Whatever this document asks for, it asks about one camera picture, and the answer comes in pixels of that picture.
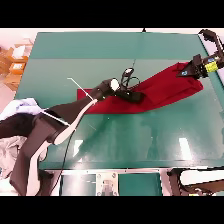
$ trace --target green table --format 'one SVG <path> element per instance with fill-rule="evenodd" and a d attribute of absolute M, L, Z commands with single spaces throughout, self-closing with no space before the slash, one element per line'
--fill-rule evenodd
<path fill-rule="evenodd" d="M 16 98 L 34 97 L 42 108 L 69 103 L 76 100 L 77 86 L 68 77 L 92 88 L 120 79 L 137 58 L 134 74 L 143 81 L 196 54 L 207 56 L 191 34 L 38 33 Z M 223 87 L 216 73 L 201 82 L 203 91 L 160 109 L 85 115 L 70 144 L 51 146 L 41 168 L 60 169 L 66 147 L 65 169 L 224 165 Z M 83 143 L 74 155 L 77 140 Z"/>

